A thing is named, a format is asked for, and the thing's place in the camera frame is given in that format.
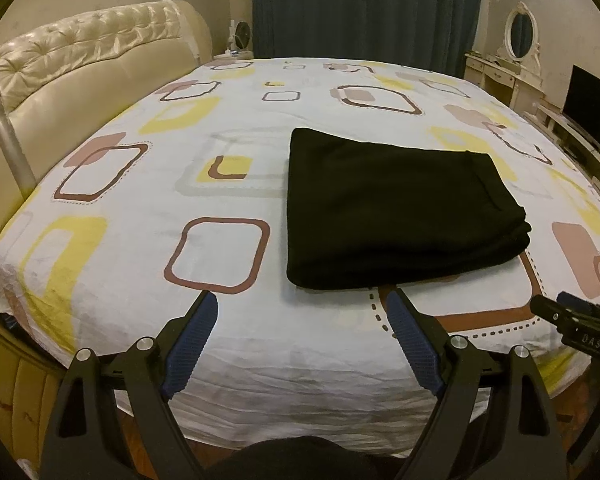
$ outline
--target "bed frame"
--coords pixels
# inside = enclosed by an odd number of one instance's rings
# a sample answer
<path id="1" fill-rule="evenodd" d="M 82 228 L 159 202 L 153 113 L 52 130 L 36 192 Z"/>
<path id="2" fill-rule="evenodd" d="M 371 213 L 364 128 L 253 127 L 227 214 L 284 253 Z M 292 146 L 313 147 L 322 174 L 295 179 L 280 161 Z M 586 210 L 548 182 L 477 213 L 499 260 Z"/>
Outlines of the bed frame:
<path id="1" fill-rule="evenodd" d="M 187 2 L 85 12 L 0 46 L 0 232 L 62 158 L 126 108 L 211 60 Z M 37 466 L 63 371 L 0 325 L 0 439 Z"/>

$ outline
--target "silver screw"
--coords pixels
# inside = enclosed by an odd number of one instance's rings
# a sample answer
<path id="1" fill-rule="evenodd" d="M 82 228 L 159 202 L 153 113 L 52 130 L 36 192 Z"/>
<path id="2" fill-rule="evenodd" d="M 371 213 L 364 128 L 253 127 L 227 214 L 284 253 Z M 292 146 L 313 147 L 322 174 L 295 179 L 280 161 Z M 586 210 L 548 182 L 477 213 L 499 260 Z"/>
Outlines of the silver screw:
<path id="1" fill-rule="evenodd" d="M 89 357 L 91 357 L 91 350 L 88 348 L 78 350 L 78 353 L 75 355 L 75 358 L 78 359 L 78 361 L 86 361 Z"/>
<path id="2" fill-rule="evenodd" d="M 454 348 L 462 350 L 463 348 L 467 348 L 468 345 L 469 343 L 461 335 L 455 335 L 451 338 L 451 346 Z"/>
<path id="3" fill-rule="evenodd" d="M 136 343 L 138 350 L 148 350 L 154 345 L 154 340 L 150 337 L 143 337 Z"/>
<path id="4" fill-rule="evenodd" d="M 529 357 L 529 350 L 526 349 L 526 347 L 522 346 L 522 345 L 518 345 L 516 346 L 513 351 L 516 353 L 516 355 L 518 357 L 522 357 L 523 359 L 525 357 Z"/>

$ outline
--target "oval mirror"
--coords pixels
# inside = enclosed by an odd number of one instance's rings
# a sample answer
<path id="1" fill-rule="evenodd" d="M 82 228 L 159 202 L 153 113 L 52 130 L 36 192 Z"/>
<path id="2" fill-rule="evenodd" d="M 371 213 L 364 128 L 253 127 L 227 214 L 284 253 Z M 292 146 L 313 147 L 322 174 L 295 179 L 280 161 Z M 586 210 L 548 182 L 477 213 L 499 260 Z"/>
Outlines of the oval mirror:
<path id="1" fill-rule="evenodd" d="M 247 48 L 249 40 L 251 39 L 251 27 L 247 22 L 239 22 L 235 27 L 235 46 L 240 50 Z"/>
<path id="2" fill-rule="evenodd" d="M 511 51 L 518 59 L 525 57 L 531 49 L 534 38 L 534 26 L 528 14 L 519 12 L 511 25 Z"/>

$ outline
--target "white mirror frame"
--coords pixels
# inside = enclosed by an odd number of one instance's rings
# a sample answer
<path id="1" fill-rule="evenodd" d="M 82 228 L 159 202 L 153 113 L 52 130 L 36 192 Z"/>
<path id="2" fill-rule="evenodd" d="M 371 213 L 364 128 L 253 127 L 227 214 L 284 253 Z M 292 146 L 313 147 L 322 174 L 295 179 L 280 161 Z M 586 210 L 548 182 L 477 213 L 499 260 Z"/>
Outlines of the white mirror frame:
<path id="1" fill-rule="evenodd" d="M 518 14 L 526 14 L 531 19 L 531 25 L 534 30 L 533 39 L 531 40 L 531 47 L 523 57 L 516 57 L 511 46 L 511 29 L 513 27 L 513 20 Z M 498 49 L 498 55 L 511 61 L 520 63 L 520 65 L 522 65 L 528 72 L 531 72 L 537 77 L 541 77 L 538 22 L 536 21 L 536 17 L 523 2 L 518 2 L 516 7 L 512 9 L 507 17 L 507 22 L 504 28 L 504 42 L 503 45 Z"/>

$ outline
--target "tv stand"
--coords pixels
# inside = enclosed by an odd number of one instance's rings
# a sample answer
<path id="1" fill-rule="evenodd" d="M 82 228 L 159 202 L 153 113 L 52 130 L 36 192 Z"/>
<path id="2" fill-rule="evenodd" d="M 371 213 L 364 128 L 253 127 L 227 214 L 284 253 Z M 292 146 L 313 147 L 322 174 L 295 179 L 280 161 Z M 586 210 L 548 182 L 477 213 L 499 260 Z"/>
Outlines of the tv stand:
<path id="1" fill-rule="evenodd" d="M 537 105 L 535 115 L 524 112 L 523 117 L 560 147 L 600 193 L 600 145 L 591 135 L 560 112 L 543 105 Z"/>

